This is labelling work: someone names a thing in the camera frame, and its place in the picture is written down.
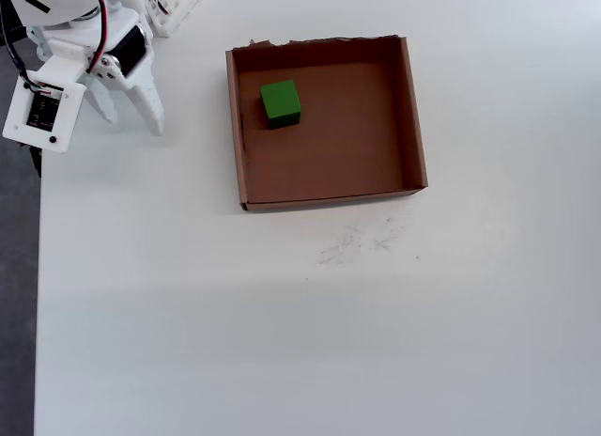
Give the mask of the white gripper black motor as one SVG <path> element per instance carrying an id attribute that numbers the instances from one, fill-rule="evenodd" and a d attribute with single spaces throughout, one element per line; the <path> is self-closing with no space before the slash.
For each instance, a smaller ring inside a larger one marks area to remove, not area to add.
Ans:
<path id="1" fill-rule="evenodd" d="M 29 89 L 86 87 L 85 96 L 108 122 L 117 122 L 111 91 L 126 91 L 150 132 L 161 136 L 164 107 L 152 76 L 152 35 L 131 8 L 99 11 L 85 20 L 29 30 L 43 66 L 29 70 Z"/>

